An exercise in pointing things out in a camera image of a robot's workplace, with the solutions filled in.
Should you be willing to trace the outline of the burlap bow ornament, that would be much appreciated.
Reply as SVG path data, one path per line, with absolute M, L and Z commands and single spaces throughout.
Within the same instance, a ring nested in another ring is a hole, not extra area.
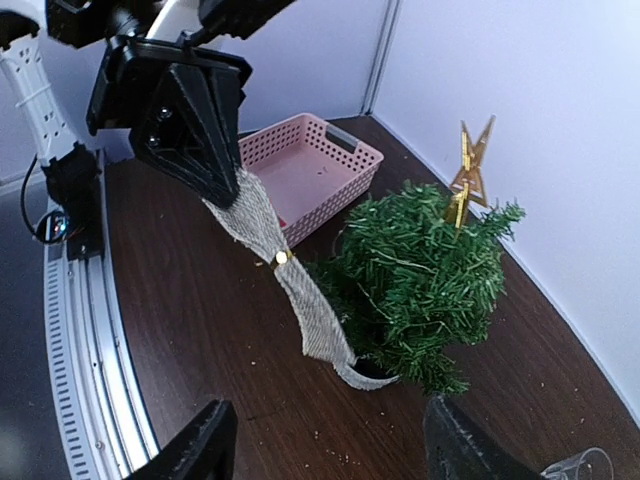
M 208 200 L 204 204 L 233 240 L 271 267 L 297 318 L 302 353 L 336 368 L 353 366 L 356 355 L 342 326 L 324 294 L 289 248 L 262 182 L 244 169 L 237 171 L 237 180 L 239 193 L 229 208 L 217 207 Z

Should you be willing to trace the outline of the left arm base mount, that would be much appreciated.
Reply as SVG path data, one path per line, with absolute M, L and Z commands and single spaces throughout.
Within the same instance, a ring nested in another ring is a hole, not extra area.
M 69 260 L 102 256 L 101 170 L 96 153 L 75 142 L 68 154 L 53 158 L 42 170 L 49 198 L 58 205 L 53 216 L 64 215 L 66 228 L 61 231 L 43 219 L 36 238 L 49 245 L 65 243 Z

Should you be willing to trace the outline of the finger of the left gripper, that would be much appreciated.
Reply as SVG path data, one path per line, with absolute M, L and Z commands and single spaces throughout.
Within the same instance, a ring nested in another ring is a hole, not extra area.
M 239 71 L 224 65 L 200 67 L 208 90 L 212 114 L 206 120 L 208 135 L 205 200 L 235 200 L 239 194 L 238 109 L 243 101 Z
M 137 159 L 202 197 L 208 179 L 205 121 L 211 120 L 212 114 L 199 68 L 174 63 L 162 73 L 141 123 L 131 130 L 130 140 Z M 234 202 L 208 201 L 221 208 L 229 208 Z

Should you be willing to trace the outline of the gold star ornament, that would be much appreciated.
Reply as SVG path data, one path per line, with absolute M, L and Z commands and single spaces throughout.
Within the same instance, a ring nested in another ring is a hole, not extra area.
M 476 141 L 472 140 L 465 121 L 461 121 L 461 167 L 449 184 L 452 195 L 444 214 L 445 222 L 455 227 L 455 239 L 459 237 L 468 219 L 471 203 L 476 203 L 483 208 L 489 207 L 489 197 L 481 167 L 495 119 L 495 115 L 490 116 Z

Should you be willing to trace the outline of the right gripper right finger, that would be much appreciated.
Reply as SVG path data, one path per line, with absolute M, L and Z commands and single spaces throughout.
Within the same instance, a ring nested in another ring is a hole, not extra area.
M 540 479 L 477 425 L 449 397 L 427 402 L 423 431 L 429 479 Z

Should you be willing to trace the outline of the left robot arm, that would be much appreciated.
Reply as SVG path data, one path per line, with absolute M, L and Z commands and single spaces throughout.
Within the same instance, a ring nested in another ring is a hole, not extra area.
M 5 1 L 1 68 L 36 143 L 54 217 L 66 229 L 99 218 L 96 156 L 68 124 L 39 50 L 47 37 L 106 48 L 88 104 L 87 129 L 126 129 L 135 156 L 221 210 L 240 194 L 239 108 L 252 69 L 210 48 L 247 39 L 283 1 Z

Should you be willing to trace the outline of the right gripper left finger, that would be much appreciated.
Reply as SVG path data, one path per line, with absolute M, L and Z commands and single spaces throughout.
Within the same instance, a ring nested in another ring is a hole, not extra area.
M 229 400 L 209 402 L 128 479 L 227 479 L 234 475 L 238 419 Z

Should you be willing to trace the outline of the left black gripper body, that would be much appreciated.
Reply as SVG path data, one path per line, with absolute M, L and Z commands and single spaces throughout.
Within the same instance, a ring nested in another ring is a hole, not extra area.
M 242 92 L 252 73 L 249 63 L 236 55 L 205 48 L 182 49 L 161 40 L 114 37 L 107 43 L 89 102 L 86 114 L 89 132 L 126 129 L 131 144 L 131 130 L 141 123 L 160 76 L 174 63 L 237 69 Z

